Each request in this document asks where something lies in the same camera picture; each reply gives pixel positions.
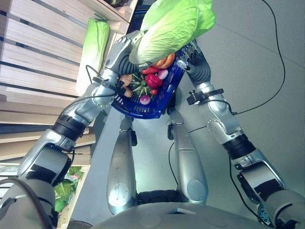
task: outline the fake vegetable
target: fake vegetable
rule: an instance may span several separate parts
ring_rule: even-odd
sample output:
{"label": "fake vegetable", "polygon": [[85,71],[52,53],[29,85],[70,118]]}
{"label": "fake vegetable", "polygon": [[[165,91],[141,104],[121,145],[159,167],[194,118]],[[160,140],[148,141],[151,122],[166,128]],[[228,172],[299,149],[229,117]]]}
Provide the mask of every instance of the fake vegetable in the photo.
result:
{"label": "fake vegetable", "polygon": [[120,77],[120,81],[124,82],[123,87],[127,87],[130,84],[130,82],[132,81],[132,75],[131,74],[129,74],[129,75],[122,75]]}
{"label": "fake vegetable", "polygon": [[131,98],[132,97],[132,90],[130,90],[129,87],[125,87],[126,91],[124,93],[124,96],[126,96],[127,98]]}
{"label": "fake vegetable", "polygon": [[65,179],[54,188],[55,211],[61,212],[69,204],[81,176],[81,166],[70,167],[69,172],[65,175]]}
{"label": "fake vegetable", "polygon": [[[76,82],[76,91],[79,95],[83,95],[90,85],[86,65],[90,65],[98,72],[101,69],[109,34],[110,27],[107,23],[89,18]],[[91,79],[96,76],[96,73],[91,69],[89,73]]]}
{"label": "fake vegetable", "polygon": [[212,0],[157,0],[141,26],[145,34],[129,56],[134,64],[155,63],[213,27]]}
{"label": "fake vegetable", "polygon": [[159,60],[157,63],[153,64],[152,66],[157,68],[168,68],[171,66],[175,59],[175,53],[172,53],[166,57],[164,57],[162,60]]}
{"label": "fake vegetable", "polygon": [[150,88],[147,86],[143,75],[132,74],[132,82],[129,84],[132,93],[136,97],[140,97],[143,94],[150,93]]}
{"label": "fake vegetable", "polygon": [[153,90],[151,90],[151,94],[152,94],[152,95],[158,94],[158,89],[153,89]]}
{"label": "fake vegetable", "polygon": [[157,73],[158,71],[159,71],[159,68],[148,67],[147,69],[142,70],[141,73],[143,75],[148,75],[148,74],[151,74],[151,73]]}
{"label": "fake vegetable", "polygon": [[160,87],[162,85],[162,80],[160,80],[157,76],[155,76],[154,74],[148,74],[145,77],[145,82],[147,83],[147,85],[149,86],[149,88],[151,89],[157,89],[158,87]]}
{"label": "fake vegetable", "polygon": [[158,77],[160,80],[164,80],[164,79],[167,77],[167,74],[168,74],[168,70],[167,70],[167,69],[160,69],[160,70],[158,71],[157,77]]}
{"label": "fake vegetable", "polygon": [[151,98],[150,98],[149,95],[146,95],[146,94],[145,94],[145,95],[142,95],[142,96],[140,97],[140,103],[143,104],[143,105],[149,104],[150,101],[151,101]]}

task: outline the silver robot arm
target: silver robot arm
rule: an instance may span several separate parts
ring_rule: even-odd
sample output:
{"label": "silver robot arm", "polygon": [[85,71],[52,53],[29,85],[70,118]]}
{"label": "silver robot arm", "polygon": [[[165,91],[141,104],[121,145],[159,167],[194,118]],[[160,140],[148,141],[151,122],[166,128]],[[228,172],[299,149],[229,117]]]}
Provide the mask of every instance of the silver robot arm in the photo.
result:
{"label": "silver robot arm", "polygon": [[283,179],[244,134],[231,108],[210,82],[211,70],[194,40],[184,47],[187,58],[178,65],[186,70],[196,90],[187,99],[198,105],[206,118],[208,131],[227,151],[232,165],[240,170],[237,178],[249,199],[264,206],[276,228],[297,228],[304,225],[305,199],[286,190]]}
{"label": "silver robot arm", "polygon": [[[54,211],[53,187],[63,180],[71,166],[71,160],[63,151],[71,152],[84,129],[103,108],[111,105],[114,95],[124,94],[125,89],[118,79],[122,74],[139,70],[128,59],[134,45],[133,39],[138,34],[128,34],[113,45],[99,76],[93,78],[94,82],[82,97],[60,114],[53,128],[45,131],[19,166],[18,179],[32,189],[40,200],[50,219],[48,228],[55,228],[58,218]],[[30,203],[23,190],[13,185],[0,202],[0,227],[41,228],[39,217],[31,210]]]}

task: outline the cable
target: cable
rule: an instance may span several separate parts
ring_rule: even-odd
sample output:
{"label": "cable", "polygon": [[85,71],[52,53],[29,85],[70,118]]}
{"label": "cable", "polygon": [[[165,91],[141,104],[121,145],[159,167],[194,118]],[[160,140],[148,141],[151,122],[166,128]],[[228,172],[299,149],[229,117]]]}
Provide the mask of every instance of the cable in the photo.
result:
{"label": "cable", "polygon": [[277,92],[270,98],[268,99],[267,101],[263,102],[262,104],[258,105],[258,106],[255,106],[255,107],[252,107],[250,109],[247,109],[245,111],[242,111],[242,112],[237,112],[236,115],[239,115],[239,114],[242,114],[242,113],[245,113],[245,112],[248,112],[248,111],[252,111],[260,106],[263,106],[265,105],[267,102],[269,102],[270,100],[272,100],[274,97],[277,96],[277,94],[279,94],[279,92],[281,91],[283,85],[284,85],[284,82],[285,82],[285,78],[286,78],[286,69],[285,69],[285,64],[284,64],[284,61],[283,61],[283,58],[282,58],[282,54],[281,54],[281,51],[280,51],[280,47],[278,45],[278,37],[277,37],[277,25],[276,25],[276,18],[275,18],[275,13],[273,12],[271,6],[265,1],[265,0],[262,0],[267,6],[268,8],[270,9],[272,15],[273,15],[273,19],[274,19],[274,23],[275,23],[275,37],[276,37],[276,45],[277,45],[277,50],[278,50],[278,53],[280,55],[280,58],[281,58],[281,61],[282,61],[282,65],[283,65],[283,70],[284,70],[284,76],[283,76],[283,81],[282,81],[282,84],[280,86],[280,88],[277,90]]}
{"label": "cable", "polygon": [[209,102],[223,102],[223,103],[225,103],[225,104],[227,104],[228,105],[228,107],[229,107],[229,111],[230,111],[230,113],[232,113],[232,109],[231,109],[231,105],[227,102],[227,101],[225,101],[225,100],[220,100],[220,99],[210,99],[210,100],[207,100],[206,102],[204,102],[204,103],[202,103],[202,104],[206,104],[206,103],[209,103]]}
{"label": "cable", "polygon": [[87,97],[83,97],[81,99],[76,99],[75,101],[73,101],[70,105],[66,106],[65,109],[63,109],[63,111],[59,114],[59,116],[61,116],[68,108],[70,108],[71,106],[75,105],[76,103],[79,103],[85,99],[92,99],[92,98],[103,98],[103,97],[112,97],[115,96],[114,94],[102,94],[102,95],[96,95],[96,96],[87,96]]}
{"label": "cable", "polygon": [[92,68],[90,65],[86,65],[86,71],[87,71],[87,74],[88,74],[90,83],[92,83],[91,76],[90,76],[90,73],[89,73],[88,68],[90,68],[92,71],[94,71],[97,75],[100,75],[100,74],[97,72],[97,70],[95,70],[94,68]]}
{"label": "cable", "polygon": [[200,129],[206,128],[206,127],[207,127],[207,125],[202,126],[202,127],[199,127],[199,128],[197,128],[197,129],[194,129],[194,130],[189,131],[189,133],[194,132],[194,131],[196,131],[196,130],[200,130]]}
{"label": "cable", "polygon": [[7,183],[14,183],[26,194],[26,196],[30,199],[31,204],[35,208],[35,211],[38,215],[42,228],[51,229],[53,227],[53,224],[49,216],[46,214],[44,208],[42,207],[38,197],[31,189],[31,187],[27,185],[24,181],[18,180],[16,178],[8,178],[8,179],[0,180],[0,185]]}
{"label": "cable", "polygon": [[170,158],[171,149],[172,149],[172,146],[173,146],[174,144],[175,144],[175,142],[172,143],[172,145],[171,145],[171,147],[170,147],[170,150],[168,151],[168,163],[170,164],[170,168],[171,168],[171,172],[172,172],[172,174],[173,174],[173,178],[175,178],[176,184],[177,184],[177,186],[179,186],[179,185],[178,185],[178,181],[177,181],[177,179],[176,179],[176,176],[175,176],[175,174],[173,173],[173,168],[172,168],[172,165],[171,165],[171,158]]}
{"label": "cable", "polygon": [[246,202],[244,201],[244,198],[242,196],[242,194],[240,193],[237,185],[235,184],[233,177],[232,177],[232,165],[231,165],[231,159],[229,157],[229,168],[230,168],[230,179],[234,185],[234,187],[236,188],[236,191],[238,192],[238,195],[240,197],[240,199],[242,200],[243,204],[245,205],[245,207],[258,219],[259,222],[264,223],[266,226],[268,226],[268,224],[266,224],[254,211],[252,211],[252,209],[246,204]]}
{"label": "cable", "polygon": [[74,161],[74,156],[75,156],[75,149],[73,149],[73,152],[72,152],[71,165],[73,164],[73,161]]}

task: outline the red pepper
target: red pepper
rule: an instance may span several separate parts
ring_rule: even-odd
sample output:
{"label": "red pepper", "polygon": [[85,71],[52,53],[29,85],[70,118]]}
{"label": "red pepper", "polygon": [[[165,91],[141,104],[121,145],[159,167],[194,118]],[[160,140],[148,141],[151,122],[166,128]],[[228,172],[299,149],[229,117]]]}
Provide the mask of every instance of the red pepper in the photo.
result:
{"label": "red pepper", "polygon": [[147,69],[142,70],[141,73],[144,75],[148,75],[148,74],[152,74],[152,73],[157,73],[158,71],[159,71],[159,68],[148,67]]}
{"label": "red pepper", "polygon": [[158,89],[162,85],[162,81],[154,74],[148,74],[145,77],[145,82],[147,83],[147,86],[149,86],[150,89]]}
{"label": "red pepper", "polygon": [[151,89],[151,94],[152,95],[158,94],[158,89]]}

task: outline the robot leg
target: robot leg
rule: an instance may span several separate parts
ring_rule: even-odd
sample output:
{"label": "robot leg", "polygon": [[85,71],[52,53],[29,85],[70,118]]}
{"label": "robot leg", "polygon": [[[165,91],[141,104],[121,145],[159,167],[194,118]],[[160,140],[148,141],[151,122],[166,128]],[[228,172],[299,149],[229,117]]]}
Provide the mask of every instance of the robot leg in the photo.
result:
{"label": "robot leg", "polygon": [[183,119],[175,109],[170,110],[171,125],[168,137],[175,141],[178,164],[178,189],[183,202],[205,204],[208,187],[203,166],[192,138],[183,125]]}
{"label": "robot leg", "polygon": [[136,181],[132,146],[137,145],[132,119],[122,120],[120,133],[113,149],[108,181],[107,202],[112,214],[118,214],[136,203]]}

